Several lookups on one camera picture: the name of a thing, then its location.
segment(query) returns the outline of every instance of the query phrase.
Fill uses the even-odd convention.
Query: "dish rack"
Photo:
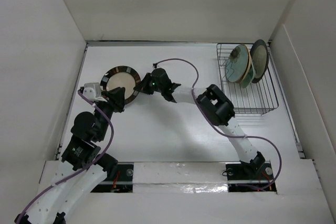
[[[232,101],[235,112],[237,114],[263,115],[275,110],[279,107],[279,102],[269,69],[266,70],[258,83],[251,83],[246,88],[242,88],[238,83],[227,81],[225,75],[226,61],[234,47],[232,44],[217,44],[217,60],[222,91]]]

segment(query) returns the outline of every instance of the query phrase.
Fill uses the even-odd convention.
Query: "metal frame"
[[[251,83],[247,88],[240,84],[228,82],[225,76],[226,60],[229,58],[234,45],[217,44],[218,71],[221,78],[221,88],[232,101],[237,114],[265,114],[279,107],[278,97],[269,69],[256,84]]]

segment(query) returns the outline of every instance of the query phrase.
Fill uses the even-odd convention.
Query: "white wall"
[[[302,147],[336,217],[336,1],[292,0],[271,49]]]
[[[84,39],[267,41],[288,0],[65,0]]]
[[[0,0],[0,164],[50,159],[85,41],[63,0]]]

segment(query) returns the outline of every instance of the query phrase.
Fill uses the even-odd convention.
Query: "cable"
[[[82,99],[84,99],[87,103],[89,103],[90,105],[93,105],[93,102],[91,102],[90,100],[88,100],[82,93],[80,93],[80,91],[78,90],[78,94],[80,97],[82,97]],[[77,176],[78,174],[84,172],[85,170],[89,169],[91,165],[94,165],[95,163],[97,163],[99,161],[99,159],[102,158],[102,156],[106,153],[106,151],[108,150],[108,148],[110,147],[112,140],[113,140],[113,136],[114,136],[114,128],[112,125],[111,120],[108,118],[108,116],[97,106],[95,106],[95,109],[106,119],[106,121],[108,122],[108,124],[111,127],[111,137],[110,140],[107,144],[107,146],[105,147],[105,149],[99,154],[99,156],[97,156],[91,163],[87,164],[86,166],[84,166],[81,170],[78,170],[77,172],[61,179],[60,181],[57,181],[55,183],[56,186],[66,182],[69,179],[72,179],[73,177]],[[31,200],[31,202],[29,202],[29,204],[23,209],[23,211],[21,212],[21,214],[19,215],[16,223],[19,224],[21,222],[22,217],[25,215],[25,213],[27,212],[27,210],[32,206],[32,204],[37,201],[43,194],[45,194],[46,192],[48,192],[49,190],[51,190],[54,186],[51,185],[49,187],[47,187],[46,189],[44,189],[42,192],[40,192],[34,199]]]
[[[261,139],[261,140],[264,140],[266,141],[267,143],[271,144],[274,149],[276,150],[278,156],[279,156],[279,170],[278,170],[278,173],[277,175],[274,177],[274,179],[269,183],[267,184],[266,186],[262,186],[262,187],[257,187],[257,186],[252,186],[252,185],[247,185],[247,184],[240,184],[241,186],[246,186],[246,187],[250,187],[251,189],[255,189],[255,190],[264,190],[265,188],[267,187],[270,187],[271,185],[273,185],[275,183],[275,181],[277,180],[277,178],[279,177],[280,175],[280,172],[281,172],[281,169],[282,169],[282,158],[281,158],[281,154],[279,152],[279,149],[278,147],[270,140],[268,140],[267,138],[265,137],[262,137],[262,136],[231,136],[231,135],[227,135],[223,132],[221,132],[218,128],[216,128],[211,122],[210,120],[206,117],[206,115],[203,113],[200,105],[198,105],[197,101],[196,101],[196,95],[195,95],[195,92],[194,92],[194,88],[195,88],[195,85],[196,83],[198,82],[198,79],[199,79],[199,73],[198,73],[198,69],[195,67],[194,64],[192,64],[191,62],[187,61],[187,60],[184,60],[184,59],[180,59],[180,58],[170,58],[170,59],[165,59],[165,60],[160,60],[158,61],[157,63],[154,63],[153,66],[154,67],[157,67],[158,64],[160,63],[163,63],[163,62],[166,62],[166,61],[171,61],[171,60],[179,60],[179,61],[183,61],[185,63],[188,63],[189,65],[191,65],[195,71],[196,71],[196,80],[194,81],[193,85],[191,86],[192,87],[192,97],[193,97],[193,100],[198,108],[198,110],[201,112],[201,114],[203,115],[203,117],[205,118],[205,120],[208,122],[208,124],[220,135],[222,136],[225,136],[225,137],[230,137],[230,138],[256,138],[256,139]]]

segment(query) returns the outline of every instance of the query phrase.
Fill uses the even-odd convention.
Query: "rack wire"
[[[225,95],[232,101],[237,114],[265,114],[279,107],[273,80],[269,69],[258,83],[251,83],[247,88],[227,81],[225,75],[226,61],[236,45],[217,44],[217,60],[221,87]]]

